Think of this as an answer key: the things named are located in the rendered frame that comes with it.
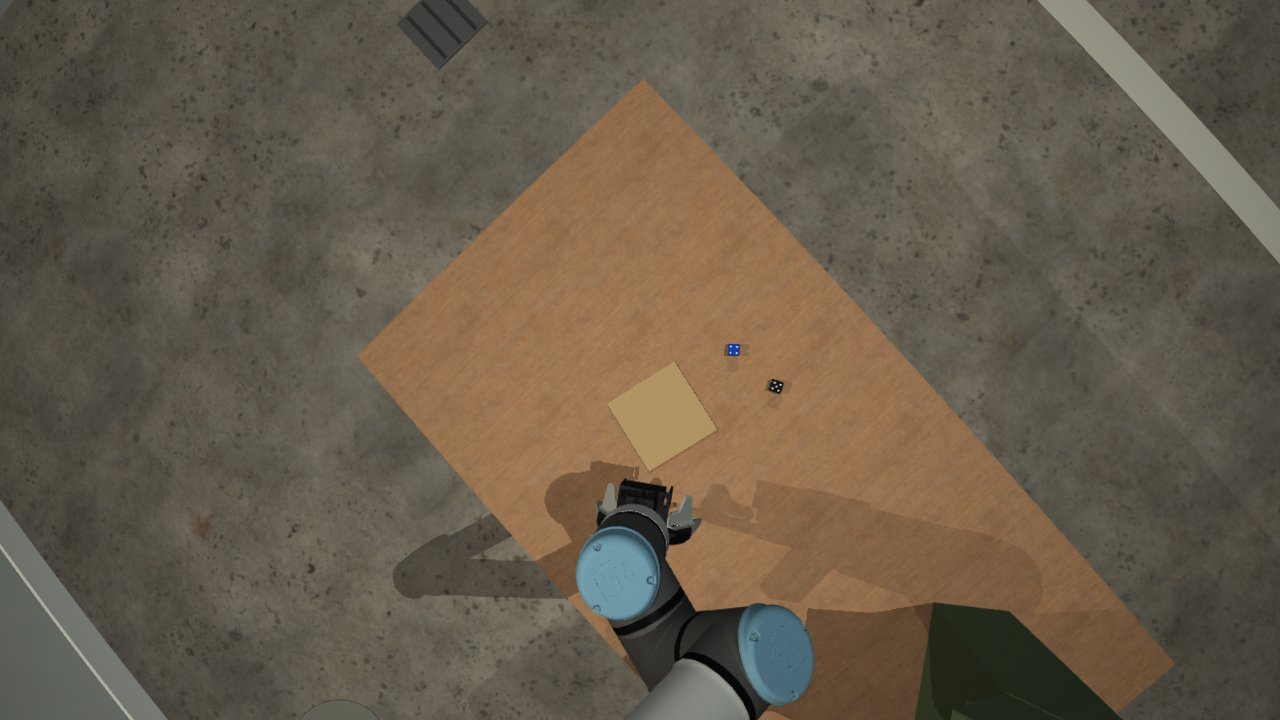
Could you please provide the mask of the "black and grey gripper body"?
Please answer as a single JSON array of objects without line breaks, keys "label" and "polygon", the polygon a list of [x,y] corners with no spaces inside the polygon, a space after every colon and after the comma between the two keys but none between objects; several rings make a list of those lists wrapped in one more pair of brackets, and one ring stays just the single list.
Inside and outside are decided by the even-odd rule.
[{"label": "black and grey gripper body", "polygon": [[[648,484],[648,483],[643,483],[643,482],[637,482],[637,480],[627,480],[627,478],[625,478],[625,480],[622,480],[622,483],[620,484],[620,495],[618,495],[618,500],[617,500],[617,507],[620,507],[621,505],[625,505],[625,503],[641,503],[641,505],[645,505],[649,509],[653,509],[655,512],[658,512],[660,515],[660,518],[667,524],[667,518],[668,518],[668,511],[669,511],[669,503],[671,503],[671,498],[672,498],[673,486],[671,486],[669,493],[662,492],[662,491],[666,491],[666,488],[667,488],[666,486],[654,486],[654,484]],[[637,495],[641,495],[641,496],[637,496]],[[643,497],[643,496],[646,496],[646,497]],[[652,497],[652,498],[649,498],[649,497]],[[667,498],[667,502],[666,502],[666,505],[662,505],[662,503],[664,503],[664,498]]]}]

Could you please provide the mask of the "tan square mat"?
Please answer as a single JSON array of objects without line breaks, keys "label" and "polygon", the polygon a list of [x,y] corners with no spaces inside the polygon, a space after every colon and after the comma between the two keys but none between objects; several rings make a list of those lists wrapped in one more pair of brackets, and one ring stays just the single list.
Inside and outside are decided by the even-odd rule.
[{"label": "tan square mat", "polygon": [[607,405],[648,471],[717,430],[675,361]]}]

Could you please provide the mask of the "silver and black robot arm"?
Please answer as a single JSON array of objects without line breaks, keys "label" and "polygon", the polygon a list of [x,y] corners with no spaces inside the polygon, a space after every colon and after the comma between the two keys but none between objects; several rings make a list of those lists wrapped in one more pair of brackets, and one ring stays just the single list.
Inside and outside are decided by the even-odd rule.
[{"label": "silver and black robot arm", "polygon": [[611,623],[649,693],[623,720],[758,720],[799,700],[814,651],[797,615],[774,603],[692,612],[668,547],[660,515],[626,503],[579,555],[582,601]]}]

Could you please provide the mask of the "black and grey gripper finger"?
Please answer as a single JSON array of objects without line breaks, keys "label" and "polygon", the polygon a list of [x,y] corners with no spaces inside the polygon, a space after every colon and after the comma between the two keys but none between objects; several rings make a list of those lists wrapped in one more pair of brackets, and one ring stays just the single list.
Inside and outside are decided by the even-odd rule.
[{"label": "black and grey gripper finger", "polygon": [[669,544],[682,544],[689,541],[700,524],[701,518],[692,519],[692,497],[687,495],[678,510],[668,514],[666,527],[669,532]]},{"label": "black and grey gripper finger", "polygon": [[[604,496],[604,500],[603,500],[603,503],[602,503],[602,501],[596,501],[596,525],[598,525],[598,527],[600,527],[600,524],[602,524],[602,521],[604,520],[604,518],[605,518],[605,516],[607,516],[607,515],[608,515],[608,514],[609,514],[609,512],[611,512],[611,511],[612,511],[613,509],[616,509],[616,506],[617,506],[617,498],[616,498],[616,492],[614,492],[614,483],[613,483],[613,482],[611,482],[611,483],[609,483],[609,484],[607,486],[607,489],[605,489],[605,496]],[[602,519],[602,520],[598,520],[598,519]]]}]

